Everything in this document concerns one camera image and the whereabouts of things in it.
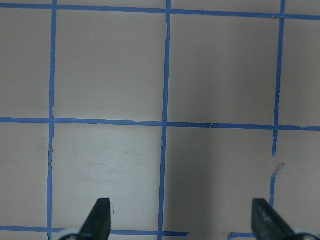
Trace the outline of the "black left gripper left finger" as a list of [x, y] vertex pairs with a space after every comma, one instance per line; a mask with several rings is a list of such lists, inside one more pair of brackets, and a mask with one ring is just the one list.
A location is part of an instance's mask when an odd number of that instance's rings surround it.
[[108, 240], [111, 233], [111, 203], [99, 198], [78, 233], [80, 240]]

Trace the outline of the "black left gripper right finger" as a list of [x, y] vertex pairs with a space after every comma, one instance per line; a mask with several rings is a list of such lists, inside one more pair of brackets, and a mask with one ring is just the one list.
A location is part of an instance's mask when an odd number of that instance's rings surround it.
[[251, 230], [257, 240], [288, 240], [296, 235], [263, 198], [252, 200]]

